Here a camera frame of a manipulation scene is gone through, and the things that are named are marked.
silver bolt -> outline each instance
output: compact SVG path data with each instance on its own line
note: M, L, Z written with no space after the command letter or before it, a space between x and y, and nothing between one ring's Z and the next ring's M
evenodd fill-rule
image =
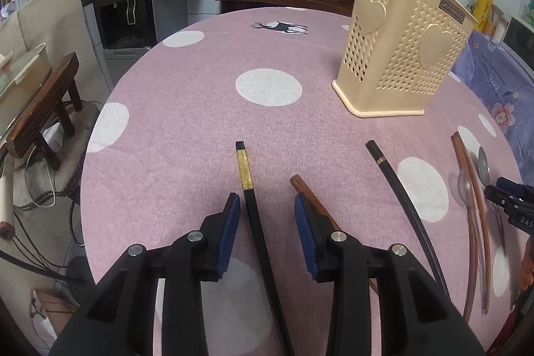
M334 231L330 234L330 237L335 242L344 242L346 240L346 234L343 231Z
M399 255L399 257L406 255L408 252L408 249L406 249L404 244L394 244L391 250L395 255Z
M188 234L188 240L190 242L199 242L204 238L204 234L202 234L200 231L191 231Z
M133 244L128 248L128 255L131 257L137 257L139 254L143 252L143 245L141 244Z

pink tablecloth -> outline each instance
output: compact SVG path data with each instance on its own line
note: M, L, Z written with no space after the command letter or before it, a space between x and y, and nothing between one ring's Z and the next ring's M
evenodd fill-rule
M225 14L188 27L147 53L120 81L89 144L82 223L99 280L133 243L171 244L221 211L240 191L234 144L245 141L274 275L295 353L325 353L332 284L307 273L289 178L300 173L340 226L369 246L423 251L383 174L365 148L374 139L407 187L440 259L452 302L463 311L468 232L450 136L482 145L492 178L520 181L500 129L458 78L445 77L420 117L359 119L330 83L349 18L289 8ZM484 347L502 327L517 289L526 237L506 224L508 258L491 229L489 315L477 290L470 326ZM246 212L230 268L203 284L210 355L281 354ZM380 354L372 298L373 354Z

heart emblem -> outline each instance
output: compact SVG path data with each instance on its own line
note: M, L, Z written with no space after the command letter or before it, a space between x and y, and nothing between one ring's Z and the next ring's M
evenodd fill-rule
M362 34L376 31L385 20L385 6L379 1L358 0L356 13Z
M426 28L419 40L419 61L423 68L428 68L440 61L452 46L452 34L442 31L439 25Z

white polka dot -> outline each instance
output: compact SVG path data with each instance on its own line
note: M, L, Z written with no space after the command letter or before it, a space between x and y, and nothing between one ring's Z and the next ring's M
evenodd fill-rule
M480 143L475 138L474 134L471 133L468 129L466 129L463 126L458 127L458 133L460 133L460 136L462 140L464 141L464 145L467 148L467 151L471 154L471 160L473 161L473 164L476 166L477 162L479 161L479 149L480 149Z
M486 128L486 130L490 132L490 135L492 135L493 137L497 137L497 132L495 131L491 123L488 121L488 119L481 113L479 113L479 120L482 123L482 125Z
M106 103L94 125L87 152L97 152L115 143L121 137L130 114L121 103Z
M180 31L165 38L164 45L167 47L183 47L198 43L204 38L204 33L200 31Z
M452 77L456 82L462 82L460 78L454 74L452 71L449 71L449 76Z
M202 309L210 356L239 356L257 348L271 331L273 320L261 276L230 258L219 282L202 282ZM163 297L156 297L162 318Z
M495 257L493 258L493 292L497 297L500 297L508 287L510 280L510 265L508 258L505 257L502 247L497 249Z
M285 106L296 102L302 86L292 75L280 70L249 70L236 80L236 90L243 98L263 106Z
M449 210L449 193L440 173L424 160L408 157L399 163L397 175L419 217L438 222Z

spoon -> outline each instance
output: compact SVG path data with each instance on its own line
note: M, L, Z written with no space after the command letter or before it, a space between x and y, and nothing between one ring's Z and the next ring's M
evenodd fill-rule
M488 186L490 184L490 169L488 167L488 158L486 157L486 153L484 152L484 149L482 147L479 148L479 178L481 183L484 185L484 187ZM499 225L499 232L501 237L501 243L503 245L503 252L505 257L508 256L506 252L506 239L504 234L504 224L503 224L503 217L501 216L501 213L499 212L499 209L493 204L493 208L497 214L497 224Z
M473 204L473 194L472 194L472 187L471 187L471 180L469 178L468 173L465 170L460 171L460 175L458 176L458 193L460 193L460 198L462 198L462 201L465 202L467 206L467 212L471 215L471 218L473 219L473 224L475 227L475 234L476 234L476 242L479 248L477 249L479 253L479 273L480 273L480 291L482 293L481 296L481 302L482 302L482 310L484 310L484 295L486 294L486 281L483 278L485 276L484 272L484 253L482 247L482 239L480 236L480 230L479 230L479 223L476 220L476 215L474 213L474 204Z

